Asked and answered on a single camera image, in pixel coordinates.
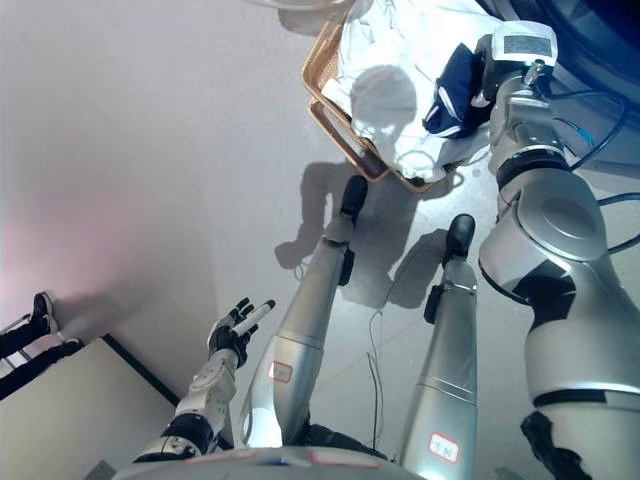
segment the wall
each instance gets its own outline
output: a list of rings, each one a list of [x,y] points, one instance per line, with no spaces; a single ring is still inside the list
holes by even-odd
[[[173,407],[102,340],[0,403],[0,477],[80,480],[128,465]]]

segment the gray floor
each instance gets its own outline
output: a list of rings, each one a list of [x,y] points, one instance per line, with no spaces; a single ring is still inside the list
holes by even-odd
[[[283,28],[304,30],[286,15],[239,0],[1,8],[2,324],[52,289],[65,334],[89,341],[114,330],[182,393],[205,359],[211,321],[246,295],[274,298],[238,375],[237,413],[298,284],[293,267],[353,173],[306,112],[299,72],[312,38]],[[598,195],[639,189],[589,179]],[[353,281],[334,305],[315,421],[371,440],[368,326],[388,296],[373,332],[385,393],[380,445],[395,452],[431,335],[421,314],[439,276],[442,229],[459,212],[474,215],[475,262],[495,194],[484,163],[425,195],[392,178],[371,187]],[[611,243],[640,228],[631,206],[606,217]],[[639,251],[614,259],[633,298]],[[531,410],[523,343],[532,315],[482,279],[479,291],[476,478],[550,478],[519,433]]]

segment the white cloth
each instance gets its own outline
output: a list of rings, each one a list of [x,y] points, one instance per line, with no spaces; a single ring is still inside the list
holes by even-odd
[[[370,139],[388,165],[407,178],[437,181],[444,165],[475,150],[443,149],[452,140],[422,126],[435,82],[460,43],[474,51],[501,23],[472,0],[357,0],[342,32],[338,75],[322,93],[352,117],[354,132]]]

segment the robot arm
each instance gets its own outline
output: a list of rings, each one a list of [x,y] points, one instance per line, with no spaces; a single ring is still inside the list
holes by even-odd
[[[217,446],[233,447],[229,402],[236,392],[235,371],[246,362],[246,347],[258,321],[274,306],[269,300],[254,310],[245,298],[213,325],[207,340],[209,360],[193,377],[173,419],[121,475],[126,477],[155,462],[206,455]]]
[[[485,62],[499,63],[494,53]],[[640,312],[611,264],[598,202],[571,173],[536,88],[548,65],[487,71],[502,74],[484,78],[486,97],[498,85],[490,169],[500,193],[480,266],[494,288],[534,310],[526,367],[537,411],[523,433],[558,479],[637,478]]]
[[[443,275],[429,294],[425,320],[435,325],[408,409],[396,461],[426,479],[467,480],[475,466],[477,418],[476,277],[467,263],[473,217],[451,222]]]

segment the black sneaker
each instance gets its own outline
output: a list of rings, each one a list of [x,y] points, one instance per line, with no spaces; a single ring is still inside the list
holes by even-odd
[[[53,316],[53,300],[47,292],[36,293],[33,296],[33,313],[29,321],[42,325],[45,335],[59,330],[58,322]]]

